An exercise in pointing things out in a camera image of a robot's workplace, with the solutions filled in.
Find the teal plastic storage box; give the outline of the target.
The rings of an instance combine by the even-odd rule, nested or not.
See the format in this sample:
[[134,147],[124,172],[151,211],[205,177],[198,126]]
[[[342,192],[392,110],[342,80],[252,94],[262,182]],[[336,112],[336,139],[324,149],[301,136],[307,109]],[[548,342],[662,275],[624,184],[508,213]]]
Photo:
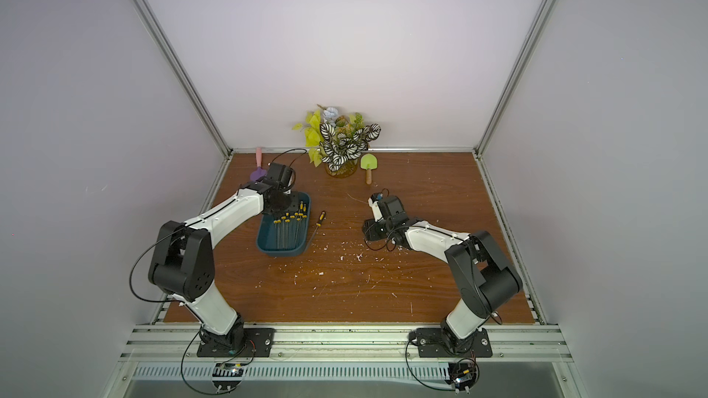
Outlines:
[[263,215],[256,238],[260,252],[272,257],[294,257],[304,253],[311,214],[311,197],[292,193],[291,206],[280,216]]

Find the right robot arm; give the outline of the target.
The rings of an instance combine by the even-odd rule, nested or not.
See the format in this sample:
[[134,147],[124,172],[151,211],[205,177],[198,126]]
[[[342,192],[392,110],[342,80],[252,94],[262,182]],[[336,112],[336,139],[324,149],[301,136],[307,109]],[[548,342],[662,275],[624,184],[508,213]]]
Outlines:
[[461,297],[442,322],[442,338],[450,350],[459,350],[523,290],[514,264],[485,230],[456,232],[410,217],[394,195],[376,193],[368,205],[372,218],[362,226],[366,241],[394,243],[448,264]]

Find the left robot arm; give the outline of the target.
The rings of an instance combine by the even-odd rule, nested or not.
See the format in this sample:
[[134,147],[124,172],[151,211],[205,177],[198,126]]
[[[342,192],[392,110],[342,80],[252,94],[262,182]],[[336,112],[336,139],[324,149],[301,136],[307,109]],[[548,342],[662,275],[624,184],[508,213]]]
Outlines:
[[216,285],[214,249],[252,217],[285,213],[295,200],[294,183],[292,167],[273,163],[214,208],[160,228],[147,278],[199,320],[202,342],[233,351],[244,345],[243,318]]

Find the purple heart-shaped spatula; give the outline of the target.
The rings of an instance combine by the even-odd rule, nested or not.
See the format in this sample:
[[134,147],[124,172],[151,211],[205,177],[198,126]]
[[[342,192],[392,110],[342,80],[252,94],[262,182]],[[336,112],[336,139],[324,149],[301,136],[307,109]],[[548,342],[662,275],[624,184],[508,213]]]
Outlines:
[[256,149],[256,169],[250,174],[250,181],[257,182],[266,175],[267,170],[263,166],[263,150],[261,147],[258,147]]

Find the potted plant in glass vase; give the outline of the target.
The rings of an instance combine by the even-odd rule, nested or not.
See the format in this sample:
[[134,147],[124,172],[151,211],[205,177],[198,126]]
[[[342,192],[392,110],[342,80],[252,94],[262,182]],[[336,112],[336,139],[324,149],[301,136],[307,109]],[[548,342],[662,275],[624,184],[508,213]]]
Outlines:
[[316,168],[323,166],[328,175],[337,178],[362,170],[361,157],[370,153],[372,142],[382,131],[378,123],[366,123],[359,112],[346,114],[337,107],[323,105],[307,112],[292,130],[302,132],[311,164]]

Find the right controller board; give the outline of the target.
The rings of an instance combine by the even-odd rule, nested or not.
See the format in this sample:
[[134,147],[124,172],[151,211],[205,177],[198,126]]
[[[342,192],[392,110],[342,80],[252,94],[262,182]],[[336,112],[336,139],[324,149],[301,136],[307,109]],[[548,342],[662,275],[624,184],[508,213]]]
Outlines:
[[453,386],[456,394],[469,393],[479,381],[479,365],[472,359],[464,359],[448,365],[448,383]]

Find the controller board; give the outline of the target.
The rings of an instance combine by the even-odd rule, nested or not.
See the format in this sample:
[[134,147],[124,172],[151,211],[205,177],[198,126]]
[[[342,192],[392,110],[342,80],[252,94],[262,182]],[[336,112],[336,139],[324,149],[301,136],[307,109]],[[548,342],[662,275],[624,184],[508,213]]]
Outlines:
[[212,370],[212,384],[217,394],[229,394],[236,390],[245,375],[245,367],[238,363],[218,363]]
[[453,386],[456,394],[469,393],[479,381],[479,365],[472,359],[464,359],[448,365],[448,383]]

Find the left controller board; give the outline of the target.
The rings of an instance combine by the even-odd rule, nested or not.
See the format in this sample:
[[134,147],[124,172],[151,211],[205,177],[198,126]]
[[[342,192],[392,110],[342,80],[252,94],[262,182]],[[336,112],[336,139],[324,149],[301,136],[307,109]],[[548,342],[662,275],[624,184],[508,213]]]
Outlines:
[[229,394],[236,390],[245,375],[245,367],[238,363],[218,363],[212,370],[212,384],[217,394]]

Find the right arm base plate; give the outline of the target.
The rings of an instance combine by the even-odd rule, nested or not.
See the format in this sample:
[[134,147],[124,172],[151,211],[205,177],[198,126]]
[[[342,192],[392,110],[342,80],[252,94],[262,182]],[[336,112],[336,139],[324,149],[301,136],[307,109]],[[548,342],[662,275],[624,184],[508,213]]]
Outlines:
[[465,338],[458,338],[452,331],[436,327],[422,327],[409,333],[409,342],[420,357],[481,357],[493,356],[492,343],[486,329],[479,328]]

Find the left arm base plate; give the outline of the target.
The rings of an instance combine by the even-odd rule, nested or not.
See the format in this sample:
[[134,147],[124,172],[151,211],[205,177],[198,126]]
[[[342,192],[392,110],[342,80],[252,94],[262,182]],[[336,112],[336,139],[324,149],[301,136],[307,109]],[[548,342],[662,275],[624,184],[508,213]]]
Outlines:
[[267,327],[237,327],[228,335],[201,329],[197,357],[269,357],[275,333]]

